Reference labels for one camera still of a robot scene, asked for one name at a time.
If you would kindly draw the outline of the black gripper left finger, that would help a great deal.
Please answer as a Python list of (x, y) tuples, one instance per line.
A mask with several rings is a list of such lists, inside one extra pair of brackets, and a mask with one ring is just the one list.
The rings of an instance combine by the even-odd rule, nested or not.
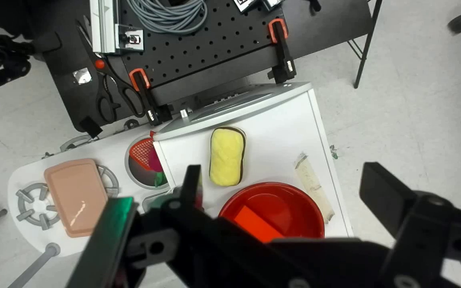
[(180, 188), (180, 200), (195, 208), (203, 204), (201, 167), (188, 165)]

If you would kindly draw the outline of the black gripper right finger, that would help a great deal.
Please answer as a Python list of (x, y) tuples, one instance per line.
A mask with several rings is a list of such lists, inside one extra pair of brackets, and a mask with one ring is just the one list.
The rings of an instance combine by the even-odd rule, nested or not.
[(377, 162), (366, 162), (361, 170), (360, 200), (395, 237), (417, 196)]

